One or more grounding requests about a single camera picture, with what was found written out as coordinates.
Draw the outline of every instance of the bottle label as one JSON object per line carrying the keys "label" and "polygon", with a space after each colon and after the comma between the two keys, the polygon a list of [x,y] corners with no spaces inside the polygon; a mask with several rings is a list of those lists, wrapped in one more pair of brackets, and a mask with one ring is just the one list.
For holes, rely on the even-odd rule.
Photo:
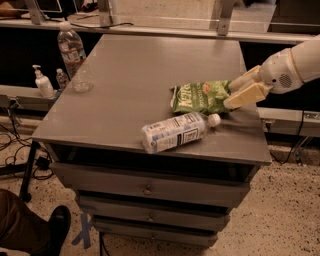
{"label": "bottle label", "polygon": [[71,48],[69,49],[67,43],[60,44],[61,49],[61,56],[63,61],[66,63],[73,63],[73,62],[84,62],[86,59],[86,54],[84,49],[81,48]]}
{"label": "bottle label", "polygon": [[144,127],[148,148],[160,152],[187,142],[200,139],[205,131],[204,120],[198,113],[189,113]]}

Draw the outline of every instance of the white robotic arm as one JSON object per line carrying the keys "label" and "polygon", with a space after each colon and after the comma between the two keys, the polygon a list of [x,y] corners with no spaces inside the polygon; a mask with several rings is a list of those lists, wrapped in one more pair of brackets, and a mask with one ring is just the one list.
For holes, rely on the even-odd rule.
{"label": "white robotic arm", "polygon": [[283,94],[300,88],[304,83],[320,77],[320,35],[271,55],[233,80],[230,97],[224,101],[228,109],[256,103],[268,93]]}

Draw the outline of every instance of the black shoe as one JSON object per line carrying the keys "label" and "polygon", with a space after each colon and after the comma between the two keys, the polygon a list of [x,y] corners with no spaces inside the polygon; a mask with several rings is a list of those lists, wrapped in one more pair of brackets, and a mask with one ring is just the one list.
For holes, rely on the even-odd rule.
{"label": "black shoe", "polygon": [[66,206],[58,206],[51,214],[48,225],[51,235],[50,256],[59,256],[71,224],[71,214]]}

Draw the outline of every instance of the green snack package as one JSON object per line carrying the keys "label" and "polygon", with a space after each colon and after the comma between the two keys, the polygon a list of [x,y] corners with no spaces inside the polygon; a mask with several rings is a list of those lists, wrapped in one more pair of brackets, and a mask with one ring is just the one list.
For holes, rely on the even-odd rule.
{"label": "green snack package", "polygon": [[196,111],[205,115],[230,112],[223,105],[223,101],[229,97],[230,82],[221,80],[176,86],[171,100],[173,112],[182,114]]}

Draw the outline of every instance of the white bottle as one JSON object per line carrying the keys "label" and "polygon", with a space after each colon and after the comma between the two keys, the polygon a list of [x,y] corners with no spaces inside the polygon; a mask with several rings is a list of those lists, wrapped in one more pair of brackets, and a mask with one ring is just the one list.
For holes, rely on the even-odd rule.
{"label": "white bottle", "polygon": [[54,90],[48,77],[44,76],[38,68],[39,65],[32,66],[35,69],[36,74],[36,85],[40,90],[42,97],[51,98],[54,95]]}
{"label": "white bottle", "polygon": [[210,127],[215,127],[220,122],[218,114],[207,117],[199,112],[192,112],[145,125],[142,128],[142,145],[149,154],[161,152],[203,138]]}
{"label": "white bottle", "polygon": [[72,88],[76,92],[90,91],[94,85],[82,40],[68,21],[60,22],[60,29],[58,45]]}
{"label": "white bottle", "polygon": [[61,68],[57,69],[56,79],[61,90],[64,90],[70,82],[68,75]]}

